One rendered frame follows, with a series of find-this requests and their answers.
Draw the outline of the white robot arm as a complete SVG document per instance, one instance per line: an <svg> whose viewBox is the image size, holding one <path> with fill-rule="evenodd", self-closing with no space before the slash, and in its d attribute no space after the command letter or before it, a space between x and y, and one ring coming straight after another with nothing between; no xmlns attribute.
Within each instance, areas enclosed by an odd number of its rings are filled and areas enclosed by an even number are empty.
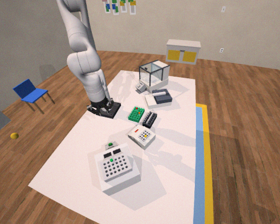
<svg viewBox="0 0 280 224"><path fill-rule="evenodd" d="M70 71L81 81L92 102L110 99L101 59L96 51L86 0L57 0L66 26L69 44L74 52L67 58ZM72 12L81 12L81 20ZM83 52L84 51L84 52ZM106 93L106 94L105 94Z"/></svg>

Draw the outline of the analytical balance with glass draft shield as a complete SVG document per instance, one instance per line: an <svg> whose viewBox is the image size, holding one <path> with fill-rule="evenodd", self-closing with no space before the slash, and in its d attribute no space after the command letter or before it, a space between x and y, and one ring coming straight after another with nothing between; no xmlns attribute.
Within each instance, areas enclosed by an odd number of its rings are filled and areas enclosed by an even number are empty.
<svg viewBox="0 0 280 224"><path fill-rule="evenodd" d="M139 83L135 86L139 94L148 91L158 90L169 81L170 65L155 60L139 66Z"/></svg>

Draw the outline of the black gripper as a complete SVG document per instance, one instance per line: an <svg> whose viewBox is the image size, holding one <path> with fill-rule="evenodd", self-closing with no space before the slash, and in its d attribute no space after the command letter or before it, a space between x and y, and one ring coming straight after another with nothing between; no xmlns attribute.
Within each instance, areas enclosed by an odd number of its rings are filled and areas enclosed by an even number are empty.
<svg viewBox="0 0 280 224"><path fill-rule="evenodd" d="M87 105L87 110L90 111L93 114L98 113L99 116L102 116L101 113L100 113L100 109L101 108L105 108L106 112L108 114L109 113L109 109L112 109L112 106L113 106L113 103L114 103L113 98L108 99L106 96L100 102L92 102L92 101L90 101L90 102L91 102L91 105L90 106ZM109 104L108 104L108 102L109 102ZM107 106L107 104L108 104L108 106ZM99 105L101 105L101 106L99 106ZM96 110L94 108L96 108Z"/></svg>

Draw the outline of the green tube rack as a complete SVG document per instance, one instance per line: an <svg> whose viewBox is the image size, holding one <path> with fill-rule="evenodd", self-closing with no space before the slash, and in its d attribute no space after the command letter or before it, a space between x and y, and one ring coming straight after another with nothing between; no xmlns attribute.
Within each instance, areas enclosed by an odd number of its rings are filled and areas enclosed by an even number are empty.
<svg viewBox="0 0 280 224"><path fill-rule="evenodd" d="M136 108L137 108L137 110L136 110ZM134 109L132 110L132 112L128 116L128 120L139 123L144 111L145 111L145 109L143 109L143 108L134 107ZM140 115L138 114L138 112L140 112Z"/></svg>

